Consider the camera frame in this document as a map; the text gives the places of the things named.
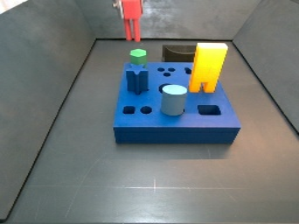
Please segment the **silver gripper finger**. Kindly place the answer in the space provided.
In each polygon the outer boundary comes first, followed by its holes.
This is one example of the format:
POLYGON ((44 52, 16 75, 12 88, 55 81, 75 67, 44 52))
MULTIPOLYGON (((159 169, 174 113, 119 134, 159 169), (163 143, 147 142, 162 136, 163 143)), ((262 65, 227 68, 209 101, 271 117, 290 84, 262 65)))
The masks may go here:
POLYGON ((122 0, 112 0, 112 7, 116 9, 120 18, 124 18, 122 0))

